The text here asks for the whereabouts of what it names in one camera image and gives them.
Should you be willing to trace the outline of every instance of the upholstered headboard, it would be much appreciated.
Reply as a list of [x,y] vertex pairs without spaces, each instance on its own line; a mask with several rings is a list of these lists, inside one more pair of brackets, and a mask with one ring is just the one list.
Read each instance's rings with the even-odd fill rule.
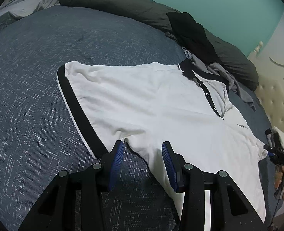
[[255,93],[263,106],[271,125],[284,132],[284,71],[278,67],[276,72],[269,75],[265,68],[274,65],[272,59],[258,58],[258,53],[263,43],[260,42],[248,59],[254,63],[259,74],[259,86]]

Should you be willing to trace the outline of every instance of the bed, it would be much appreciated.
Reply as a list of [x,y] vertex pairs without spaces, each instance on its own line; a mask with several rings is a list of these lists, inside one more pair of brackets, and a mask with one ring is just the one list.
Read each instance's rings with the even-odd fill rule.
[[[95,163],[66,110],[56,71],[67,61],[84,64],[175,64],[183,50],[163,32],[130,18],[89,8],[56,5],[0,31],[0,220],[18,230],[39,195],[60,170],[81,171]],[[230,101],[254,135],[266,142],[271,127],[250,89],[256,112],[238,95]],[[268,225],[276,206],[274,166],[259,162]],[[108,230],[177,230],[173,201],[146,162],[125,149],[115,189],[102,196]]]

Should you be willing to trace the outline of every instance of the wrinkled fabric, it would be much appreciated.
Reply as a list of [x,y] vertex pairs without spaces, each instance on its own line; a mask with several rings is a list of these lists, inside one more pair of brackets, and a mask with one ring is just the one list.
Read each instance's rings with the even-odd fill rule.
[[[104,150],[111,152],[116,140],[127,142],[147,162],[173,199],[180,217],[184,194],[175,193],[170,186],[161,152],[166,140],[175,153],[182,154],[187,163],[200,170],[226,171],[264,221],[266,211],[258,168],[258,162],[267,156],[264,143],[254,136],[230,102],[220,76],[194,73],[207,87],[209,94],[205,94],[202,86],[186,77],[187,67],[192,67],[187,59],[179,65],[152,62],[133,67],[90,66],[71,61],[60,68],[63,75],[59,72],[57,77],[70,115],[79,111],[85,114]],[[212,98],[219,115],[206,97]],[[68,103],[72,98],[79,106]],[[91,135],[81,117],[73,116],[72,120],[79,133]],[[95,142],[89,144],[89,151],[95,153]],[[205,230],[210,230],[208,202],[206,198]]]
[[253,109],[254,112],[256,111],[252,97],[239,86],[238,81],[232,74],[230,74],[220,64],[216,62],[211,63],[209,66],[206,67],[206,65],[199,58],[197,58],[194,54],[186,50],[186,48],[182,47],[182,49],[186,57],[191,60],[192,63],[199,69],[204,72],[220,75],[227,79],[229,81],[229,90],[232,90],[235,94],[237,94],[243,100],[243,102],[247,103]]
[[171,32],[168,12],[178,10],[152,0],[60,0],[69,7],[85,7],[128,17],[165,32]]
[[205,65],[213,62],[221,63],[214,47],[207,39],[204,27],[197,23],[187,13],[169,12],[172,34],[176,37],[178,44],[194,53]]

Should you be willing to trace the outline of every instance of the dark gray pillow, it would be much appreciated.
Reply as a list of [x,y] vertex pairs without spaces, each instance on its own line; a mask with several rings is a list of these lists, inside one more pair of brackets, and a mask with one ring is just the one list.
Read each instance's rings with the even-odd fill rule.
[[171,11],[179,12],[152,0],[59,0],[59,2],[64,6],[92,8],[132,18],[163,32],[171,31],[166,14]]
[[235,78],[255,91],[259,85],[259,76],[254,64],[233,44],[221,40],[205,29],[206,37],[214,46],[214,49],[223,63],[223,67],[235,76]]

